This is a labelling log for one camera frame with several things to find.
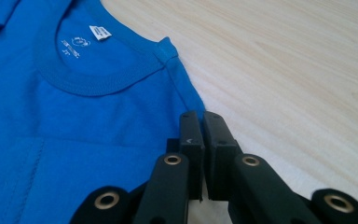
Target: neck label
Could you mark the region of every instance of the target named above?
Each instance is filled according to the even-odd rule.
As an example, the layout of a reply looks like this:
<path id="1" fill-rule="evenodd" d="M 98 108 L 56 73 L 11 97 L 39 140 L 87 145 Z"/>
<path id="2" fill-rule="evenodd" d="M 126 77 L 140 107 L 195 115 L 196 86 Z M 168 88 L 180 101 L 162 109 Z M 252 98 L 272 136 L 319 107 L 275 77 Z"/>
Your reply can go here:
<path id="1" fill-rule="evenodd" d="M 89 28 L 91 29 L 95 37 L 100 41 L 111 36 L 111 34 L 102 26 L 90 26 Z"/>

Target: ribbed neckline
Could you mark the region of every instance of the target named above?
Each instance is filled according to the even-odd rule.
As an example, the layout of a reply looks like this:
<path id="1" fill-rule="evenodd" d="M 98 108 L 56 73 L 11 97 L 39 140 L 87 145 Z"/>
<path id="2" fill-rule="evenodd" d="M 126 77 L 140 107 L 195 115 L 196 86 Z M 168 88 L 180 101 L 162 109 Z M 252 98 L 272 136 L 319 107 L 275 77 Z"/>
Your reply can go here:
<path id="1" fill-rule="evenodd" d="M 114 30 L 114 38 L 140 52 L 144 58 L 131 68 L 110 76 L 98 77 L 71 70 L 59 55 L 56 36 L 65 12 L 75 1 L 80 0 L 60 1 L 43 21 L 34 42 L 34 64 L 42 77 L 56 88 L 85 96 L 111 94 L 156 73 L 170 58 L 177 56 L 168 37 L 159 42 L 147 40 L 112 17 L 100 1 L 81 0 L 79 4 L 84 4 L 94 20 L 103 24 L 107 30 Z"/>

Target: blue t-shirt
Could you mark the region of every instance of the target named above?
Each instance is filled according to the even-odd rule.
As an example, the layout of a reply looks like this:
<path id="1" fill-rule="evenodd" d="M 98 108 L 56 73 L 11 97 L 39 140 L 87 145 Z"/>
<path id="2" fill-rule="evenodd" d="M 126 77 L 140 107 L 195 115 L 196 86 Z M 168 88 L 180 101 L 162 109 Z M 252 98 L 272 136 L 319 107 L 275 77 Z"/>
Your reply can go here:
<path id="1" fill-rule="evenodd" d="M 99 1 L 0 13 L 0 223 L 68 223 L 90 192 L 135 189 L 180 114 L 204 110 L 170 39 L 140 37 Z"/>

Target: clamp jaw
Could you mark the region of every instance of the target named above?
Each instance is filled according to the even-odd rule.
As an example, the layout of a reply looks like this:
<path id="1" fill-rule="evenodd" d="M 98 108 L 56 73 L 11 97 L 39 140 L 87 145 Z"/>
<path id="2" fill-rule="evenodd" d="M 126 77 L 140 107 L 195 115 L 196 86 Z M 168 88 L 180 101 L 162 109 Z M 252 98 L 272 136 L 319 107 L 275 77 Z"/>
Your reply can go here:
<path id="1" fill-rule="evenodd" d="M 335 189 L 310 200 L 290 190 L 262 158 L 242 153 L 224 119 L 205 112 L 203 131 L 194 111 L 180 118 L 180 139 L 169 139 L 147 183 L 132 192 L 104 187 L 78 207 L 71 223 L 187 223 L 188 200 L 228 201 L 234 224 L 358 223 L 358 202 Z"/>

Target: light wood surface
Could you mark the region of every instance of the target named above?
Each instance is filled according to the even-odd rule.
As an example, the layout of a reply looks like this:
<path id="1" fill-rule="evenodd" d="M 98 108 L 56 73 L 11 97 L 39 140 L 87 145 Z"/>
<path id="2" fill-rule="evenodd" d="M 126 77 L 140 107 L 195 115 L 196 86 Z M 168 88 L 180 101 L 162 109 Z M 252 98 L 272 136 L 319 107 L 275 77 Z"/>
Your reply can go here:
<path id="1" fill-rule="evenodd" d="M 169 36 L 206 108 L 293 191 L 358 200 L 358 0 L 102 2 Z M 227 204 L 192 202 L 189 223 L 231 223 Z"/>

